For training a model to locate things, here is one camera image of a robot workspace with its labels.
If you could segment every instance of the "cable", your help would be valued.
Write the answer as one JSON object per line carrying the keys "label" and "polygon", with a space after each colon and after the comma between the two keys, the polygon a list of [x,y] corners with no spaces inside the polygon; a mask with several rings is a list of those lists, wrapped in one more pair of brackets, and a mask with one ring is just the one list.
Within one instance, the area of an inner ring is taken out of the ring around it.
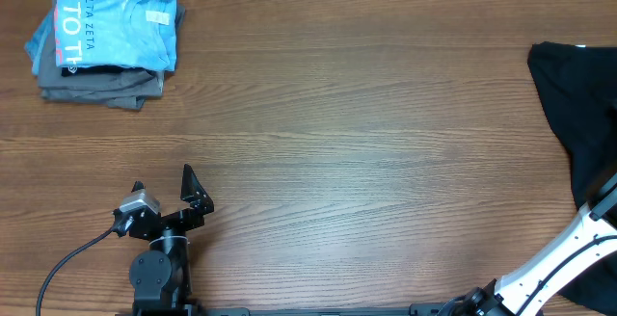
{"label": "cable", "polygon": [[56,264],[54,269],[52,269],[51,272],[49,272],[49,275],[47,276],[47,278],[45,279],[45,282],[42,284],[42,287],[40,288],[39,298],[37,299],[37,316],[40,316],[40,307],[42,306],[42,297],[45,294],[45,290],[47,289],[49,282],[51,282],[51,278],[54,277],[54,275],[60,270],[60,268],[62,268],[62,266],[64,266],[65,263],[67,263],[70,260],[70,258],[74,257],[75,255],[77,255],[77,253],[80,253],[81,251],[89,248],[90,246],[98,243],[99,241],[105,239],[105,237],[111,233],[112,233],[112,228],[107,229],[103,234],[99,235],[95,239],[92,239],[92,241],[82,246],[81,248],[69,253],[65,258],[63,258],[60,262],[58,262],[58,264]]}
{"label": "cable", "polygon": [[547,277],[545,277],[545,279],[543,279],[542,282],[538,284],[538,287],[536,287],[533,293],[529,295],[529,298],[527,298],[527,300],[523,303],[523,306],[521,306],[521,308],[519,309],[519,311],[516,313],[515,316],[521,316],[524,310],[529,306],[531,301],[533,301],[538,295],[538,293],[540,293],[540,291],[542,291],[542,289],[547,285],[547,283],[549,283],[549,280],[552,279],[552,277],[554,277],[557,273],[559,273],[559,271],[563,267],[565,267],[568,263],[570,263],[573,259],[577,258],[581,253],[593,248],[594,246],[599,245],[607,240],[613,240],[613,239],[617,239],[617,235],[605,236],[600,239],[598,239],[598,235],[596,235],[594,236],[594,240],[592,240],[589,244],[585,245],[584,247],[578,249],[576,252],[569,255],[568,258],[566,258],[563,262],[559,263],[559,265],[555,267],[555,269],[553,269],[547,275]]}
{"label": "cable", "polygon": [[459,296],[459,297],[452,298],[451,300],[449,300],[447,303],[445,303],[442,306],[442,308],[440,309],[440,311],[437,313],[436,316],[449,316],[450,313],[452,312],[452,307],[454,306],[454,304],[464,299],[465,299],[465,296]]}

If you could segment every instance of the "black cloth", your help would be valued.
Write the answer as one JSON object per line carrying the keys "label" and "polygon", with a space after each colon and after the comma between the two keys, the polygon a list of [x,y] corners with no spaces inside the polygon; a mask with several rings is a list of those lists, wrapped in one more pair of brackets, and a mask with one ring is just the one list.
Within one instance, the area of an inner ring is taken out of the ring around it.
{"label": "black cloth", "polygon": [[[617,161],[617,48],[543,42],[527,61],[549,125],[571,157],[577,208],[596,177]],[[596,263],[559,294],[617,316],[617,255]]]}

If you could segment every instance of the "black cable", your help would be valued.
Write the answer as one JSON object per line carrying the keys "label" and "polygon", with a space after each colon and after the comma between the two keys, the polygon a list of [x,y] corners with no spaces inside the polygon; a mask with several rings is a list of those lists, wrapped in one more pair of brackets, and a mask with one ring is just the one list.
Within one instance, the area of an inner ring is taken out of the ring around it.
{"label": "black cable", "polygon": [[449,316],[452,313],[454,304],[465,299],[465,296],[454,297],[445,303],[436,316]]}
{"label": "black cable", "polygon": [[521,306],[521,308],[519,309],[519,311],[517,312],[515,316],[521,316],[524,310],[529,306],[531,301],[533,301],[538,295],[538,293],[540,293],[540,291],[542,291],[542,289],[547,285],[547,283],[549,283],[549,280],[552,279],[552,277],[554,277],[557,273],[559,273],[559,271],[563,267],[565,267],[568,263],[570,263],[573,259],[577,258],[581,253],[593,248],[594,246],[599,245],[607,240],[613,240],[613,239],[617,239],[617,235],[605,236],[600,239],[598,239],[598,236],[596,235],[594,236],[594,240],[592,240],[589,244],[585,245],[584,247],[578,249],[576,252],[569,255],[568,258],[566,258],[563,262],[559,263],[559,265],[555,267],[555,269],[553,269],[547,275],[547,277],[545,277],[542,280],[542,282],[538,284],[538,287],[536,287],[533,293],[529,295],[529,298],[527,298],[527,300],[523,303],[523,306]]}
{"label": "black cable", "polygon": [[105,237],[111,233],[112,233],[112,228],[107,229],[103,234],[99,235],[97,238],[93,239],[88,244],[84,245],[83,247],[69,253],[65,258],[63,258],[60,262],[58,262],[58,264],[56,264],[54,269],[52,269],[51,272],[49,272],[49,275],[47,276],[47,278],[45,279],[45,282],[42,284],[42,287],[40,288],[39,298],[37,299],[37,316],[40,316],[40,307],[42,306],[42,296],[45,294],[45,290],[47,289],[49,282],[51,282],[51,278],[54,277],[54,275],[60,270],[60,268],[62,268],[62,266],[64,266],[65,263],[67,263],[70,260],[70,258],[74,257],[77,253],[89,248],[90,246],[98,243],[99,241],[105,239]]}

